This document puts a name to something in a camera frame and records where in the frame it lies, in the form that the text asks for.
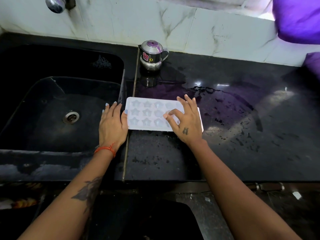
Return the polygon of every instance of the hand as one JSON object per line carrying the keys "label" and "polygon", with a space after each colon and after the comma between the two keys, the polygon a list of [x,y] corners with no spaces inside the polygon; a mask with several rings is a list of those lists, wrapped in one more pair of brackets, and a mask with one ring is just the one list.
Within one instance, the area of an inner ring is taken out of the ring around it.
{"label": "hand", "polygon": [[99,125],[99,146],[110,147],[114,143],[112,149],[115,152],[126,141],[128,134],[128,111],[122,112],[120,120],[121,106],[122,104],[117,105],[117,102],[114,102],[111,107],[106,104]]}
{"label": "hand", "polygon": [[[163,117],[169,122],[179,139],[190,147],[193,143],[201,141],[202,128],[196,99],[191,99],[186,94],[184,97],[186,100],[177,97],[177,100],[183,105],[184,114],[178,109],[173,109]],[[177,116],[180,121],[179,125],[174,121],[172,115]]]}

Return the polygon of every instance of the chrome faucet knob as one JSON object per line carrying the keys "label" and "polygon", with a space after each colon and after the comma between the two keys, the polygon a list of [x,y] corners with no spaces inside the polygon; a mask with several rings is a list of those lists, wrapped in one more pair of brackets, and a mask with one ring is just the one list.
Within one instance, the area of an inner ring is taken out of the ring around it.
{"label": "chrome faucet knob", "polygon": [[66,9],[67,0],[45,0],[48,8],[55,13],[62,13]]}

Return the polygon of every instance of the red sticker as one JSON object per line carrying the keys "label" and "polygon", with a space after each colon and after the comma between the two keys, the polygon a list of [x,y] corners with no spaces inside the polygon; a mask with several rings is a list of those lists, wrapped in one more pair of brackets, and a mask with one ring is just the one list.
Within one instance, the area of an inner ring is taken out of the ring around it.
{"label": "red sticker", "polygon": [[148,61],[149,56],[146,54],[146,52],[143,52],[143,58],[144,58],[146,61]]}

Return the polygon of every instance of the pot lid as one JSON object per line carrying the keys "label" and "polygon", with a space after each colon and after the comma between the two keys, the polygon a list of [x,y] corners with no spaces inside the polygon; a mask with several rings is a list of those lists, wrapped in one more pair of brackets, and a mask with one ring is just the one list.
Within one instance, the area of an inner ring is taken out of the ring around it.
{"label": "pot lid", "polygon": [[144,41],[141,48],[149,54],[160,54],[163,51],[163,47],[155,40]]}

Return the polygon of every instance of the white tile wall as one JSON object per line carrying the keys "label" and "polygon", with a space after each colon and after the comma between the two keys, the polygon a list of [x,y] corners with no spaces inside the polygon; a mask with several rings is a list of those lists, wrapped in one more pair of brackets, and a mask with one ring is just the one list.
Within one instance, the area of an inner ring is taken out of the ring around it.
{"label": "white tile wall", "polygon": [[8,32],[138,45],[154,39],[172,51],[300,66],[320,45],[277,38],[274,21],[180,5],[168,0],[76,0],[51,12],[45,0],[0,0]]}

